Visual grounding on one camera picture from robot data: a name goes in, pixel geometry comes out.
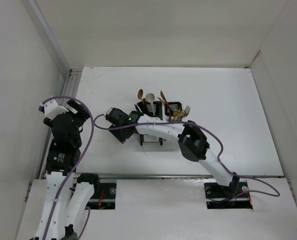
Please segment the copper round spoon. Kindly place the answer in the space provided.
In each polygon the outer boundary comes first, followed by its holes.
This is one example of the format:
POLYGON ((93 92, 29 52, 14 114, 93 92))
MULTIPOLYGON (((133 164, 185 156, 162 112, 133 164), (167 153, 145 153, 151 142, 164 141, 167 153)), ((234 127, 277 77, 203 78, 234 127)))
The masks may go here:
POLYGON ((141 100, 142 103, 143 103, 143 94, 144 94, 143 89, 140 89, 140 90, 138 91, 138 93, 137 93, 137 98, 138 98, 139 100, 141 100))

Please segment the beige plastic spoon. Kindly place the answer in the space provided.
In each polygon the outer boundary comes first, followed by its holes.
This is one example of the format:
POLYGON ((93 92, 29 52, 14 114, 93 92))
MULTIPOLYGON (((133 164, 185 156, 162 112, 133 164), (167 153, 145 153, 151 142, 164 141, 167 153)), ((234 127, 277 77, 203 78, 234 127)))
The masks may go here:
POLYGON ((155 95, 153 93, 147 93, 145 98, 146 98, 146 101, 150 103, 152 114, 155 116, 156 115, 155 107, 154 107, 155 95))

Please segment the silver metal fork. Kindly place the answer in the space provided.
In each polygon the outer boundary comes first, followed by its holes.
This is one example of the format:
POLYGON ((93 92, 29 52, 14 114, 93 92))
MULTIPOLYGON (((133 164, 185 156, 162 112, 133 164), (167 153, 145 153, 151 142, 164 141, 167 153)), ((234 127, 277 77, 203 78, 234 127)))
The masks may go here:
POLYGON ((178 115, 174 118, 177 122, 181 122, 184 114, 186 113, 186 109, 181 110, 178 115))

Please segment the copper fork with tines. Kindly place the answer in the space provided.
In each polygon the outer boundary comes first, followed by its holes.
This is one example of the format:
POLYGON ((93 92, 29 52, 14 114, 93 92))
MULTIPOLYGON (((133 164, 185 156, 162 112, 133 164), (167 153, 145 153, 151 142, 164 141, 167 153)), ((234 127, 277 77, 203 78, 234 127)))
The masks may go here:
POLYGON ((186 118, 189 115, 191 107, 189 105, 187 105, 185 109, 186 109, 186 112, 183 115, 183 118, 186 118))

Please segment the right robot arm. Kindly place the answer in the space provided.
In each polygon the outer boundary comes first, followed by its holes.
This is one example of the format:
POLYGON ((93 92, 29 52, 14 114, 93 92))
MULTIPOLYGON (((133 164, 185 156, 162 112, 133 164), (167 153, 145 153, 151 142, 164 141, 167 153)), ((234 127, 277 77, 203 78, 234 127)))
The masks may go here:
POLYGON ((224 196, 232 197, 238 192, 239 178, 229 173, 219 160, 207 157, 210 144, 195 122, 167 122, 138 111, 126 114, 115 107, 106 112, 105 119, 111 123, 109 132, 122 144, 133 134, 178 143, 182 156, 203 166, 216 180, 224 196))

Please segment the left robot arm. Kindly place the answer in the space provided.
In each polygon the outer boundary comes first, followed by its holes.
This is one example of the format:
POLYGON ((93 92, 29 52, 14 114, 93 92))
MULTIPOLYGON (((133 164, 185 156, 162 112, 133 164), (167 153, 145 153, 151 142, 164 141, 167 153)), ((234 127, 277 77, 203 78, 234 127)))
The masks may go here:
POLYGON ((70 109, 59 105, 56 97, 39 106, 43 123, 51 128, 53 139, 46 158, 46 197, 34 240, 77 240, 76 232, 90 199, 100 194, 100 178, 94 173, 74 174, 85 151, 81 151, 81 132, 93 116, 84 103, 67 97, 70 109))

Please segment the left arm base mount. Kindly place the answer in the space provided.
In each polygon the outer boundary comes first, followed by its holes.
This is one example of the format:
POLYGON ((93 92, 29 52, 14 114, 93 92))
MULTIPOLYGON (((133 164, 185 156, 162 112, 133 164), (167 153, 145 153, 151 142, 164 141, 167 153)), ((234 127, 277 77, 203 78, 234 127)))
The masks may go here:
POLYGON ((90 197, 87 203, 87 207, 91 210, 114 210, 116 207, 116 182, 104 182, 100 180, 98 174, 94 173, 82 173, 77 180, 73 183, 71 196, 76 191, 77 184, 81 182, 87 182, 95 186, 94 194, 90 197))

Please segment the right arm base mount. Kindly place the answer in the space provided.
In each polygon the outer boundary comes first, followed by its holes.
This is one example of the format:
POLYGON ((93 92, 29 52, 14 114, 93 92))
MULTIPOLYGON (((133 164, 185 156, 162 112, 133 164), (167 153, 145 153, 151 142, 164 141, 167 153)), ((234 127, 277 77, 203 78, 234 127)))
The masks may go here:
POLYGON ((219 209, 253 209, 246 179, 233 177, 230 186, 221 186, 214 179, 204 182, 206 207, 209 210, 219 209))

